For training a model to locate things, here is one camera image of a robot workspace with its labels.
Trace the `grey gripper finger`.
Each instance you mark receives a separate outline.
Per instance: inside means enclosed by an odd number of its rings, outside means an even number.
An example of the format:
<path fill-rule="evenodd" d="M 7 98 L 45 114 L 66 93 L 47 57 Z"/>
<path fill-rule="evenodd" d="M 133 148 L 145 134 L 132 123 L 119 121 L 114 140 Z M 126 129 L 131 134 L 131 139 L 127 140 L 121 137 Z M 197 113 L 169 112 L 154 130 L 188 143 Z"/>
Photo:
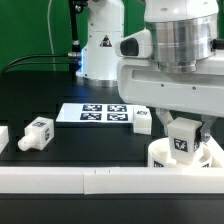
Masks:
<path fill-rule="evenodd" d="M 168 124 L 173 121 L 173 117 L 168 109 L 157 108 L 156 115 L 164 127 L 164 134 L 168 135 Z"/>
<path fill-rule="evenodd" d="M 210 140 L 211 137 L 210 129 L 216 120 L 217 118 L 215 116 L 209 116 L 209 115 L 201 116 L 202 127 L 200 129 L 200 134 L 202 142 L 207 143 Z"/>

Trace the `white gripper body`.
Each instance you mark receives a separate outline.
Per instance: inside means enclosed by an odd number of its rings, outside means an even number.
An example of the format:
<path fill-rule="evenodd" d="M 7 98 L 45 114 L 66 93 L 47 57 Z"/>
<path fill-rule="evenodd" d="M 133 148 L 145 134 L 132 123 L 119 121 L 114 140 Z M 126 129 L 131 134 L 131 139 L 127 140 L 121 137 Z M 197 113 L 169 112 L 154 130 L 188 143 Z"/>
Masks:
<path fill-rule="evenodd" d="M 115 44 L 118 91 L 126 103 L 224 117 L 224 50 L 199 60 L 192 73 L 166 73 L 151 61 L 144 29 Z"/>

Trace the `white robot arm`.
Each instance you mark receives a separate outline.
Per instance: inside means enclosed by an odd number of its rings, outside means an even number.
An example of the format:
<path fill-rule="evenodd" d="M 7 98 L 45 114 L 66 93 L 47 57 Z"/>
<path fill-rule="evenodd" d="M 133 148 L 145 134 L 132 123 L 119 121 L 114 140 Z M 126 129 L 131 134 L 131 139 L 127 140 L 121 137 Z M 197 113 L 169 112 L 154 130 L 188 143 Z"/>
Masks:
<path fill-rule="evenodd" d="M 201 139 L 224 117 L 224 43 L 217 0 L 138 0 L 144 28 L 123 35 L 121 0 L 87 0 L 88 40 L 80 78 L 118 85 L 126 103 L 154 107 L 163 124 L 171 111 L 200 114 Z"/>

